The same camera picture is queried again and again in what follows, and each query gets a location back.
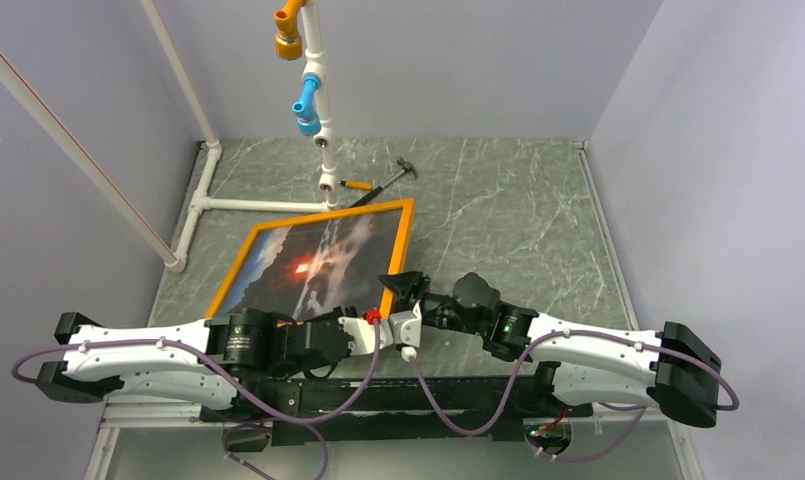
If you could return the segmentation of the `orange picture frame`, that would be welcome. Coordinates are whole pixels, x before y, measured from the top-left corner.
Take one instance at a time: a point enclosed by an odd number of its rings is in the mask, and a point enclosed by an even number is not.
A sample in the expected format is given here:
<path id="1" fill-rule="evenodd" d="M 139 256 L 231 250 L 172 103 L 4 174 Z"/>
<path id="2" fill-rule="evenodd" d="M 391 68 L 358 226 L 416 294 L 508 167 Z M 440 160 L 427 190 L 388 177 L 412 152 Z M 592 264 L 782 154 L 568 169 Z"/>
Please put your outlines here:
<path id="1" fill-rule="evenodd" d="M 304 320 L 353 307 L 389 315 L 395 301 L 378 278 L 404 271 L 415 212 L 415 199 L 403 198 L 257 224 L 206 314 L 250 307 Z"/>

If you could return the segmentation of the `yellow handled screwdriver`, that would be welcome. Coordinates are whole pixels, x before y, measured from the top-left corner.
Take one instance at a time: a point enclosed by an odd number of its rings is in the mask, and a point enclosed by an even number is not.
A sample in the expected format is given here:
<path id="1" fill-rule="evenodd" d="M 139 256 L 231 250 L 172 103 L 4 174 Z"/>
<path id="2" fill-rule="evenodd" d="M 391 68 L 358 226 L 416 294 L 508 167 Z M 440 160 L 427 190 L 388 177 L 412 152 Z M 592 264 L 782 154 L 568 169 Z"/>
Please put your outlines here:
<path id="1" fill-rule="evenodd" d="M 349 181 L 349 180 L 340 180 L 338 184 L 346 189 L 353 189 L 358 191 L 371 191 L 373 189 L 373 185 L 366 182 L 360 181 Z"/>

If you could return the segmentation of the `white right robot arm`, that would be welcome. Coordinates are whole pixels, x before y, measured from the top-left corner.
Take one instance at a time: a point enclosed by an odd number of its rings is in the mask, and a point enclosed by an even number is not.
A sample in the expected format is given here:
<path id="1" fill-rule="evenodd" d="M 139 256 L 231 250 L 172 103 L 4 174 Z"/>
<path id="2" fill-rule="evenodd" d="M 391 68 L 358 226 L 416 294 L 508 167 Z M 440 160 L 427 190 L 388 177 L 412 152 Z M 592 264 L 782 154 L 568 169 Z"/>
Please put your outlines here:
<path id="1" fill-rule="evenodd" d="M 667 418 L 712 428 L 719 402 L 722 361 L 688 326 L 666 322 L 660 330 L 616 330 L 559 319 L 505 302 L 481 276 L 469 272 L 450 294 L 430 290 L 422 272 L 379 278 L 397 301 L 393 336 L 407 354 L 425 327 L 481 339 L 491 356 L 536 364 L 529 388 L 535 411 L 590 403 L 657 408 Z"/>

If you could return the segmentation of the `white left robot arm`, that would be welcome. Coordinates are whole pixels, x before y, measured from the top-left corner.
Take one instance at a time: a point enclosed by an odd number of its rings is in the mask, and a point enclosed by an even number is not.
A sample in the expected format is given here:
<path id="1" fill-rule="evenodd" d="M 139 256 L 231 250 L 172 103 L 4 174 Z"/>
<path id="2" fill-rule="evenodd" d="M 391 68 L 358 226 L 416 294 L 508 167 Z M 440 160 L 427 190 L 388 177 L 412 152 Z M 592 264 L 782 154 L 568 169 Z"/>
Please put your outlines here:
<path id="1" fill-rule="evenodd" d="M 35 380 L 50 399 L 98 403 L 141 395 L 230 410 L 242 420 L 264 409 L 260 381 L 306 375 L 375 346 L 371 324 L 341 308 L 308 320 L 244 308 L 152 329 L 109 329 L 68 313 L 55 337 L 69 349 L 43 363 Z"/>

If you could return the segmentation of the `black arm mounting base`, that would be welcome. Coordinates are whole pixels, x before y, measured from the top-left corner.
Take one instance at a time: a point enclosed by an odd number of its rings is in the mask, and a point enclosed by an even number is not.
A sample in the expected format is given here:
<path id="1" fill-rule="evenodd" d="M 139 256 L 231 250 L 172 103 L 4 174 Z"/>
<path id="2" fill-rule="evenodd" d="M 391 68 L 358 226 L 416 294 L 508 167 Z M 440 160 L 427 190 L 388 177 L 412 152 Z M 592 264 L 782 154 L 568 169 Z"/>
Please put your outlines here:
<path id="1" fill-rule="evenodd" d="M 464 429 L 485 424 L 495 412 L 508 378 L 499 376 L 433 377 L 426 381 L 438 405 Z M 255 394 L 271 407 L 300 418 L 318 417 L 339 407 L 356 390 L 353 379 L 276 380 L 253 383 Z M 487 437 L 519 441 L 525 426 L 559 414 L 553 399 L 531 376 L 518 377 L 510 397 Z M 317 425 L 329 441 L 451 438 L 413 377 L 375 379 L 342 414 Z"/>

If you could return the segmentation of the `black claw hammer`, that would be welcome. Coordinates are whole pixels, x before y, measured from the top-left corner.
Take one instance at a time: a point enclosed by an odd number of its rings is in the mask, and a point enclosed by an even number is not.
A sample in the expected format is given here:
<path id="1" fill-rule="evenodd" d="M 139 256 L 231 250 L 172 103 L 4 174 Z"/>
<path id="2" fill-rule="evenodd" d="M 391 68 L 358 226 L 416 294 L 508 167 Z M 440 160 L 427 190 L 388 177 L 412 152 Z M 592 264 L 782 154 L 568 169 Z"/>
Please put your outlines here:
<path id="1" fill-rule="evenodd" d="M 418 178 L 418 172 L 416 167 L 408 160 L 405 160 L 402 157 L 398 157 L 396 159 L 396 164 L 401 168 L 399 172 L 397 172 L 392 177 L 385 180 L 383 183 L 379 184 L 378 186 L 372 188 L 368 193 L 363 195 L 361 198 L 356 200 L 354 203 L 350 205 L 350 208 L 357 208 L 361 206 L 365 206 L 372 202 L 377 196 L 383 193 L 387 188 L 393 185 L 396 181 L 400 180 L 404 176 L 408 174 L 412 174 L 415 179 Z"/>

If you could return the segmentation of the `blue pipe nozzle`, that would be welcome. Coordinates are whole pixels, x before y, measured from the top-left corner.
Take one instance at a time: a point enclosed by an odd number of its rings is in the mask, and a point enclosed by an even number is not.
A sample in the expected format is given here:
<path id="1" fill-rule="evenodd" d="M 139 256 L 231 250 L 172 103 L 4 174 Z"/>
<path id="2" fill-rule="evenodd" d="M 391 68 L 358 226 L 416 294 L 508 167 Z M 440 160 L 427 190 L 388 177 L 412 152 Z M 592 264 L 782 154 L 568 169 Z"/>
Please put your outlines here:
<path id="1" fill-rule="evenodd" d="M 321 130 L 321 122 L 315 106 L 315 95 L 322 82 L 315 74 L 303 78 L 299 99 L 293 103 L 291 110 L 296 116 L 297 125 L 303 136 L 314 136 Z"/>

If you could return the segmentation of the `white pvc pipe stand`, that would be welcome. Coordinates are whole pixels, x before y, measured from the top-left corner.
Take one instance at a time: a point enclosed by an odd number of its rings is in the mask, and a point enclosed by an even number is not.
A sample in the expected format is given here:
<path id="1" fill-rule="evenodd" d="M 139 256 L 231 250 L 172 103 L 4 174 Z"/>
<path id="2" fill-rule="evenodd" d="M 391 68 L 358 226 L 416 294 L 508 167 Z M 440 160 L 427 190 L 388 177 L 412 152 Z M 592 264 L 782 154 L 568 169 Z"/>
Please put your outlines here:
<path id="1" fill-rule="evenodd" d="M 274 13 L 286 1 L 143 1 L 143 19 L 168 85 L 198 134 L 191 178 L 169 246 L 194 265 L 222 215 L 306 216 L 339 210 L 339 174 L 320 7 L 298 17 L 302 56 L 275 53 Z M 317 75 L 321 130 L 303 136 L 291 110 Z"/>

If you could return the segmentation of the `orange pipe nozzle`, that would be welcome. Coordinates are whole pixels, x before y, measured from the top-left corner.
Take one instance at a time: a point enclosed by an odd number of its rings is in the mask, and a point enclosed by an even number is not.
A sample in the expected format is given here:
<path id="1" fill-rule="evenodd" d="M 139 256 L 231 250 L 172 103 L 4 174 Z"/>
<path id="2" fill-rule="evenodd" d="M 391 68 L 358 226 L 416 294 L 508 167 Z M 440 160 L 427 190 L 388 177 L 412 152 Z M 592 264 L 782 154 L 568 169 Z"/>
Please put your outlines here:
<path id="1" fill-rule="evenodd" d="M 298 17 L 306 3 L 306 0 L 287 0 L 284 6 L 274 13 L 277 28 L 275 53 L 283 60 L 295 61 L 302 56 L 302 37 Z"/>

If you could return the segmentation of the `white diagonal pole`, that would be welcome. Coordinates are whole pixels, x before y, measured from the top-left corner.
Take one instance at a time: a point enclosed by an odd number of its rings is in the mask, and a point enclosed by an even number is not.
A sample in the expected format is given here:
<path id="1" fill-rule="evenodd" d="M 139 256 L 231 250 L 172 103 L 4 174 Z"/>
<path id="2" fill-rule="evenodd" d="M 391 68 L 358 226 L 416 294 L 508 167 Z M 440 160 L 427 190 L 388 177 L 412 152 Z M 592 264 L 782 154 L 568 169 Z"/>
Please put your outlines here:
<path id="1" fill-rule="evenodd" d="M 92 158 L 71 131 L 0 49 L 0 83 L 37 122 L 45 133 L 90 180 L 112 207 L 154 250 L 167 269 L 180 272 L 186 260 L 172 251 L 143 215 L 133 206 L 102 167 Z"/>

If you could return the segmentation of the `aluminium table edge rail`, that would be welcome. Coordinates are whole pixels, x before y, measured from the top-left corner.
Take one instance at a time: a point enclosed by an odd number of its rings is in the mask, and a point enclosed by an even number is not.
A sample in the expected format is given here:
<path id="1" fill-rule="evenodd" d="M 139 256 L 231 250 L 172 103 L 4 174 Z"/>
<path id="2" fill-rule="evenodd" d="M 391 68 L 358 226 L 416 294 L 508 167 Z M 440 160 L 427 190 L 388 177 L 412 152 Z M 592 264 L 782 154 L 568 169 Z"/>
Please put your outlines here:
<path id="1" fill-rule="evenodd" d="M 598 228 L 602 235 L 605 251 L 609 258 L 609 264 L 615 277 L 616 289 L 621 300 L 626 320 L 633 330 L 637 330 L 640 327 L 640 324 L 635 314 L 631 295 L 626 284 L 626 279 L 619 261 L 613 236 L 609 228 L 606 213 L 591 169 L 590 158 L 588 155 L 589 142 L 574 140 L 572 144 L 573 149 L 578 157 L 586 185 L 589 189 L 591 201 L 594 205 L 594 212 L 597 219 Z"/>

